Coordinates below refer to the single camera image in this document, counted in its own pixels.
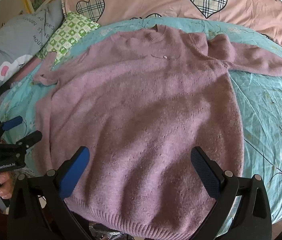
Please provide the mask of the mauve knitted sweater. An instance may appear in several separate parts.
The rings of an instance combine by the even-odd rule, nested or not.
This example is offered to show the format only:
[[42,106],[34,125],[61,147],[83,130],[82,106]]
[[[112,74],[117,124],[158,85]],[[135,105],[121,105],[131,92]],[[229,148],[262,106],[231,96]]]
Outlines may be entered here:
[[191,149],[242,174],[230,70],[282,76],[282,58],[156,25],[111,35],[57,70],[43,63],[34,81],[54,89],[36,104],[38,171],[86,146],[89,165],[65,200],[71,211],[133,236],[188,239],[213,206]]

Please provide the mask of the dark foil bag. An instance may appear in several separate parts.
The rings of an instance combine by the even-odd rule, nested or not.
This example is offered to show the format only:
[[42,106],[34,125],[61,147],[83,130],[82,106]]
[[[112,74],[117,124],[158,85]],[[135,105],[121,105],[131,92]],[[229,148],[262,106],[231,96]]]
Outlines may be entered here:
[[100,240],[134,240],[134,237],[127,233],[110,229],[100,223],[89,224],[89,230],[94,239]]

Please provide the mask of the grey cartoon-print blanket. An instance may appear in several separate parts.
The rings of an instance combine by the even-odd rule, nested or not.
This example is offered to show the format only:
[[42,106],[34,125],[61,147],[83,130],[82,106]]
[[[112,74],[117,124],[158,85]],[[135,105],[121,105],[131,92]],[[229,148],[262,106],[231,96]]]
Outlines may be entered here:
[[9,20],[0,29],[0,87],[31,60],[63,21],[61,0],[33,14]]

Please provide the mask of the teal floral quilt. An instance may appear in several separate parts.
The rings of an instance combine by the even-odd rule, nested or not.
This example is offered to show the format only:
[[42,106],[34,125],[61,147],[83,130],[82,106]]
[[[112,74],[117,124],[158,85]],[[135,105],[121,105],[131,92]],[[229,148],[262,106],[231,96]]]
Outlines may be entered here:
[[[208,40],[219,34],[226,35],[231,42],[256,46],[282,58],[280,46],[264,35],[245,27],[204,20],[153,18],[123,21],[91,32],[70,50],[64,61],[51,70],[59,69],[87,51],[90,46],[111,35],[151,29],[156,25],[165,25],[185,33],[204,33]],[[37,128],[36,104],[54,89],[53,85],[45,86],[34,81],[40,67],[41,63],[36,63],[35,69],[15,83],[5,98],[8,107],[1,113],[0,121],[18,115],[24,120],[21,126],[6,134],[5,138],[8,142],[18,140]],[[282,76],[268,76],[241,70],[230,70],[229,76],[242,122],[244,155],[241,175],[250,176],[259,173],[263,177],[269,195],[272,220],[280,220],[282,218]],[[33,151],[27,155],[26,162],[33,171],[39,172]]]

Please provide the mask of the green checkered pillow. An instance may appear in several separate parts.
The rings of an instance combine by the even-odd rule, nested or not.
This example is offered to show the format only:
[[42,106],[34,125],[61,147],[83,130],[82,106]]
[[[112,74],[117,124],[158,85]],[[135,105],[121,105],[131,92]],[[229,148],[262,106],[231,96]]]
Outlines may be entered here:
[[41,60],[45,59],[48,53],[56,52],[56,58],[53,65],[58,64],[70,49],[77,44],[90,32],[101,27],[97,22],[93,22],[87,17],[69,12],[64,23],[54,32],[48,42],[37,53]]

